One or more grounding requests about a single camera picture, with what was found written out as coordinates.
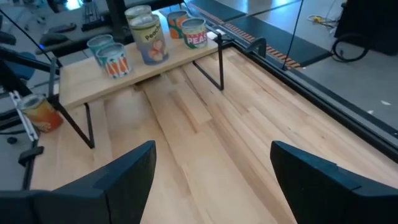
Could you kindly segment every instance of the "wooden plank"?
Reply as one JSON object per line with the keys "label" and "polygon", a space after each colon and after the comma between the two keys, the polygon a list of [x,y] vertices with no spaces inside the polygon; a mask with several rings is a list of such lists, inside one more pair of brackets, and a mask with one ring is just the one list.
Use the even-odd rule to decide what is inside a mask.
{"label": "wooden plank", "polygon": [[208,39],[206,47],[200,49],[189,49],[185,46],[183,39],[171,39],[164,16],[161,14],[159,16],[169,51],[169,59],[158,65],[146,65],[136,44],[131,43],[126,46],[126,50],[133,71],[126,77],[116,80],[107,77],[105,71],[98,66],[93,57],[62,67],[60,76],[61,104],[66,109],[74,108],[217,51],[217,44],[211,39]]}

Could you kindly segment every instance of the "black equipment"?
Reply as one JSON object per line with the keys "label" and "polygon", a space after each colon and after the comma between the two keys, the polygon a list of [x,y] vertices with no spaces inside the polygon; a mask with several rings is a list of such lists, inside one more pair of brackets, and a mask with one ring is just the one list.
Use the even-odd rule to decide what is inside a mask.
{"label": "black equipment", "polygon": [[71,22],[68,25],[60,25],[57,27],[53,27],[51,29],[49,29],[49,33],[64,33],[64,32],[69,32],[69,31],[73,31],[76,29],[76,24]]}
{"label": "black equipment", "polygon": [[44,47],[48,47],[54,44],[61,44],[66,42],[68,39],[67,36],[58,33],[47,33],[43,34],[40,38],[40,44]]}
{"label": "black equipment", "polygon": [[81,31],[85,32],[105,25],[105,19],[98,14],[98,8],[95,2],[84,2]]}
{"label": "black equipment", "polygon": [[271,162],[298,224],[398,222],[397,189],[280,141]]}
{"label": "black equipment", "polygon": [[155,142],[147,141],[59,189],[0,192],[1,223],[139,224],[155,163]]}
{"label": "black equipment", "polygon": [[394,0],[348,0],[342,7],[336,38],[387,55],[398,54],[398,17]]}

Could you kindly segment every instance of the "gray floor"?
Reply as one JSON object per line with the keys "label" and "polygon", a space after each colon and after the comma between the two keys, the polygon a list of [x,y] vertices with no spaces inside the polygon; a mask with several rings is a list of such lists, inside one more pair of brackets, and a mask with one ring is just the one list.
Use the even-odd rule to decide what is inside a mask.
{"label": "gray floor", "polygon": [[[44,32],[43,27],[32,20],[34,18],[32,14],[23,7],[10,6],[4,3],[4,0],[0,1],[0,8],[8,13],[13,20],[16,20],[18,25],[24,26],[29,22],[29,35],[38,42],[41,34]],[[47,15],[53,13],[48,6],[44,6],[39,9],[40,15]],[[18,52],[31,52],[34,54],[35,46],[32,42],[25,37],[25,35],[14,27],[6,18],[3,21],[3,31],[7,31],[17,38],[17,44],[15,46],[2,45],[9,49]],[[64,65],[71,64],[87,58],[84,52],[76,52],[71,55],[64,56],[60,58],[60,61]],[[36,55],[36,59],[49,62],[44,55]],[[47,82],[49,79],[48,73],[36,70],[32,79],[28,81],[28,86],[34,86],[39,83]],[[42,85],[38,88],[33,88],[34,93],[46,93],[48,90],[48,85]],[[0,98],[0,112],[7,111],[13,108],[12,101],[8,98]],[[22,125],[13,127],[12,129],[3,130],[2,132],[17,131],[22,130]],[[18,134],[14,137],[18,138],[18,142],[14,145],[7,143],[7,138],[9,136],[0,135],[0,190],[19,190],[22,187],[22,180],[24,176],[24,168],[20,166],[17,161],[19,154],[30,148],[31,142],[26,134]]]}
{"label": "gray floor", "polygon": [[[26,22],[29,22],[29,34],[38,41],[41,33],[44,32],[43,27],[32,20],[31,14],[21,13],[21,8],[2,4],[4,1],[6,0],[0,0],[0,7],[9,12],[20,26],[24,26]],[[295,0],[218,1],[250,15],[255,14],[257,18],[291,33],[294,30],[301,4],[301,2]],[[330,34],[325,27],[308,21],[307,16],[317,14],[321,16],[327,15],[332,19],[337,18],[341,13],[340,4],[342,0],[336,0],[334,4],[333,1],[304,0],[295,35],[324,49],[330,49],[335,40],[333,34]],[[73,9],[79,5],[78,0],[69,0],[63,7]],[[52,13],[48,7],[40,9],[41,15],[48,13]],[[30,40],[10,25],[7,20],[3,23],[4,29],[14,34],[18,39],[17,45],[10,48],[16,51],[34,52],[35,47]],[[353,52],[358,52],[359,49],[352,45],[345,45],[342,50],[345,51],[345,54],[353,54]],[[84,52],[67,55],[60,58],[60,60],[67,65],[87,58],[87,56],[91,56],[91,53],[85,50]],[[37,59],[47,62],[43,55],[37,56]],[[356,106],[372,113],[387,124],[398,128],[398,119],[396,119],[398,99],[395,97],[398,95],[398,88],[395,88],[396,83],[398,83],[398,76],[394,72],[397,69],[398,57],[389,57],[377,52],[370,52],[358,62],[338,63],[331,58],[327,58],[303,68],[301,71]],[[48,75],[45,72],[36,71],[28,85],[34,86],[47,80]],[[34,88],[33,91],[45,93],[47,86]],[[0,105],[0,111],[12,108],[12,103],[8,98],[0,99]],[[17,163],[17,158],[22,151],[29,148],[30,142],[25,134],[20,134],[16,137],[19,140],[18,143],[9,145],[6,142],[7,136],[0,135],[0,180],[2,180],[0,181],[0,190],[18,190],[22,184],[24,169]]]}
{"label": "gray floor", "polygon": [[[335,38],[330,31],[307,20],[309,15],[336,19],[341,14],[342,0],[304,0],[298,17],[295,35],[324,49],[331,49]],[[256,16],[287,32],[293,33],[301,2],[265,12]],[[341,44],[347,57],[360,54],[361,48]],[[398,129],[398,56],[370,51],[365,58],[352,63],[340,63],[331,57],[309,65],[300,71],[334,91],[376,118]]]}

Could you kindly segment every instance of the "orange can label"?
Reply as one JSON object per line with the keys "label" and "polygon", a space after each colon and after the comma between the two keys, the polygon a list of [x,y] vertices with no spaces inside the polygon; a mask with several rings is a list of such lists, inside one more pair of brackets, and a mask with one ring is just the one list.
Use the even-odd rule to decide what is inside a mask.
{"label": "orange can label", "polygon": [[35,108],[27,108],[22,112],[43,133],[49,133],[63,123],[62,117],[47,100],[43,100]]}

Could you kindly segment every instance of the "can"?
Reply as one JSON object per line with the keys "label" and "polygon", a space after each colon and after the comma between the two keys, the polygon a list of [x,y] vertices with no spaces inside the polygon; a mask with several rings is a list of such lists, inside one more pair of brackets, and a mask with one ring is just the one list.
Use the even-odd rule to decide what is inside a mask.
{"label": "can", "polygon": [[43,133],[49,133],[63,123],[61,116],[41,94],[30,94],[23,97],[18,102],[17,108]]}
{"label": "can", "polygon": [[169,25],[170,36],[173,39],[181,39],[184,38],[181,29],[181,23],[188,19],[188,12],[187,11],[176,11],[170,12],[167,15],[167,24]]}
{"label": "can", "polygon": [[185,45],[189,49],[198,49],[207,46],[206,20],[191,18],[182,22]]}
{"label": "can", "polygon": [[158,15],[138,16],[129,25],[145,64],[157,65],[169,58]]}
{"label": "can", "polygon": [[91,50],[91,53],[93,53],[95,60],[97,61],[98,65],[101,65],[100,61],[98,60],[96,54],[97,51],[99,51],[101,48],[113,44],[114,40],[112,35],[109,34],[104,34],[104,35],[98,35],[96,37],[91,38],[87,42],[87,47]]}
{"label": "can", "polygon": [[150,6],[148,5],[134,6],[124,11],[124,15],[126,16],[128,24],[133,18],[144,14],[152,14],[152,9],[150,8]]}
{"label": "can", "polygon": [[98,60],[111,78],[125,77],[132,70],[123,44],[113,43],[97,51]]}

